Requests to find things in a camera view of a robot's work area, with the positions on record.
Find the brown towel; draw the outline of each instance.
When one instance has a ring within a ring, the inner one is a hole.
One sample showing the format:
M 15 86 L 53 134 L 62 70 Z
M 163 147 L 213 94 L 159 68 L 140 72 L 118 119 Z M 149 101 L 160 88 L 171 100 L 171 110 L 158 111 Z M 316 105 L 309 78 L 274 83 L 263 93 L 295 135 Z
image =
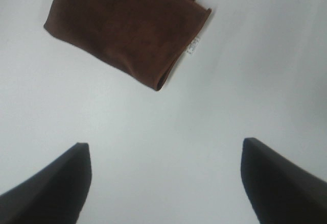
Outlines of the brown towel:
M 210 12 L 194 0 L 54 0 L 44 28 L 159 90 Z

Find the microfiber cloth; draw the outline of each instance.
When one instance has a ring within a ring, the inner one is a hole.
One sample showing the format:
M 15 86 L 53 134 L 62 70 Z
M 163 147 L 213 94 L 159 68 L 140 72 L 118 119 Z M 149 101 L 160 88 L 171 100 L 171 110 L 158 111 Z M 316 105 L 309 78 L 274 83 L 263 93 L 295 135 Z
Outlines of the microfiber cloth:
M 44 28 L 159 90 L 210 13 L 194 0 L 53 0 Z
M 0 224 L 75 224 L 90 184 L 88 144 L 77 143 L 0 196 Z
M 243 142 L 241 177 L 261 224 L 327 223 L 327 183 L 255 138 Z

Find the white backdrop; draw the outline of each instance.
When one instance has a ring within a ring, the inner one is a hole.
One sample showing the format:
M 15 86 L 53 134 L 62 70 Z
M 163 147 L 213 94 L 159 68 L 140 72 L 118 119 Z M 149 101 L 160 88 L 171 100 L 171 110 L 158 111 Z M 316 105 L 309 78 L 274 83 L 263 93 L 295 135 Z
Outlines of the white backdrop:
M 0 0 L 0 194 L 75 142 L 78 224 L 259 223 L 240 178 L 257 137 L 327 180 L 327 0 L 197 0 L 213 13 L 155 92 L 51 37 L 52 0 Z

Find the towel tag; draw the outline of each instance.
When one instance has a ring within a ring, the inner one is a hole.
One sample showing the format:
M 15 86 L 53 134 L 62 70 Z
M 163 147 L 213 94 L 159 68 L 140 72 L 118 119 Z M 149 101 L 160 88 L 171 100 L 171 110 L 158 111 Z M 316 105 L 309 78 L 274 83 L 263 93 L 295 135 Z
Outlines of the towel tag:
M 194 53 L 196 47 L 198 46 L 199 42 L 200 42 L 200 37 L 199 36 L 195 37 L 192 40 L 192 42 L 188 45 L 185 52 L 187 54 L 189 54 L 189 55 L 193 55 L 193 53 Z

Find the white floor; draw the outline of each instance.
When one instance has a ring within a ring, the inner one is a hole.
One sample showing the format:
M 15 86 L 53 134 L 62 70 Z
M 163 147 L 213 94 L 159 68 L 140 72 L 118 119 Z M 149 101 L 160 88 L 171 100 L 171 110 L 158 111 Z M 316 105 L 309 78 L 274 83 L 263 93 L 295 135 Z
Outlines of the white floor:
M 198 0 L 211 18 L 160 92 L 51 37 L 51 2 L 0 0 L 0 194 L 75 142 L 78 224 L 259 223 L 245 137 L 327 181 L 327 0 Z

